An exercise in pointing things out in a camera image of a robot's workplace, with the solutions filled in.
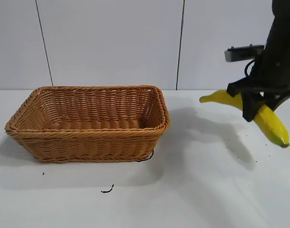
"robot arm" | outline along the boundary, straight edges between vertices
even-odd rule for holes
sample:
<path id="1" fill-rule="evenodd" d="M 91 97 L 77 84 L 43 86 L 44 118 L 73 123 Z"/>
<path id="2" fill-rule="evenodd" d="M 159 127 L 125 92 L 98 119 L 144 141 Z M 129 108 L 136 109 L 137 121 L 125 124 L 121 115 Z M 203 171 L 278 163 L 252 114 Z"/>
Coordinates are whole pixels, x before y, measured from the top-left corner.
<path id="1" fill-rule="evenodd" d="M 290 98 L 290 0 L 273 0 L 272 10 L 275 18 L 265 46 L 232 47 L 225 52 L 229 62 L 254 59 L 246 66 L 246 77 L 227 88 L 231 96 L 241 93 L 248 122 L 263 104 L 275 111 Z"/>

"white tabletop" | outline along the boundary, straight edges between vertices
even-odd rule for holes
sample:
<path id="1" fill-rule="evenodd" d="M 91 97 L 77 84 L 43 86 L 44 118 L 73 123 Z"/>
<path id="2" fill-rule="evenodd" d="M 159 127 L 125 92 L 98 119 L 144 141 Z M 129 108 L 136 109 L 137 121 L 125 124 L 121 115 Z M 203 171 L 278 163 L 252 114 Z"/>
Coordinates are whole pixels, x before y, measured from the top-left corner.
<path id="1" fill-rule="evenodd" d="M 212 91 L 164 91 L 172 125 L 152 159 L 104 164 L 41 164 L 8 137 L 30 92 L 0 91 L 0 228 L 290 228 L 290 147 L 200 104 Z M 290 100 L 276 113 L 290 133 Z"/>

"wicker basket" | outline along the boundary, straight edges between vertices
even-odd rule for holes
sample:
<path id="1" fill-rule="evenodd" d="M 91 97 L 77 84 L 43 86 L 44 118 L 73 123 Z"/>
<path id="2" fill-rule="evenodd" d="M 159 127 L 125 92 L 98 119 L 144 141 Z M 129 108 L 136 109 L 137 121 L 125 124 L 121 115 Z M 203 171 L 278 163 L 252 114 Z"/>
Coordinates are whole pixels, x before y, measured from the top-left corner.
<path id="1" fill-rule="evenodd" d="M 155 86 L 47 86 L 5 130 L 42 162 L 132 162 L 146 159 L 169 125 Z"/>

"banana tip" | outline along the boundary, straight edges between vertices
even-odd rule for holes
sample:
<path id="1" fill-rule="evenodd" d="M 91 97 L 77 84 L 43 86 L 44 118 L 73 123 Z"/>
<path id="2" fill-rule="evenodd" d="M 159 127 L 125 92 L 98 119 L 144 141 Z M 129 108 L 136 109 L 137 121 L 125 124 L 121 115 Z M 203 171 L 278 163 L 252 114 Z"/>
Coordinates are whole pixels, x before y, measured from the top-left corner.
<path id="1" fill-rule="evenodd" d="M 205 98 L 206 98 L 205 96 L 200 97 L 199 102 L 200 103 L 204 103 L 205 102 Z"/>
<path id="2" fill-rule="evenodd" d="M 282 145 L 281 147 L 282 148 L 288 148 L 290 146 L 290 144 L 288 143 L 288 144 L 284 144 L 284 145 Z"/>

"banana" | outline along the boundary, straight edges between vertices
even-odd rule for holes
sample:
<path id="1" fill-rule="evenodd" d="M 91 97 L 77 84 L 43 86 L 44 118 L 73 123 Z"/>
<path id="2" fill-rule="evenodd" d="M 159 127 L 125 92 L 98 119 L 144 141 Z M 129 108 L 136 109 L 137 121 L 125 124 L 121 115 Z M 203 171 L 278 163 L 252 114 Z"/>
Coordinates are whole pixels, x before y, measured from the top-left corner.
<path id="1" fill-rule="evenodd" d="M 242 110 L 242 97 L 240 94 L 231 97 L 226 90 L 219 90 L 211 95 L 203 96 L 200 102 L 217 102 L 234 106 Z M 286 148 L 290 145 L 289 133 L 277 115 L 267 106 L 263 105 L 257 112 L 254 122 L 264 135 L 274 144 Z"/>

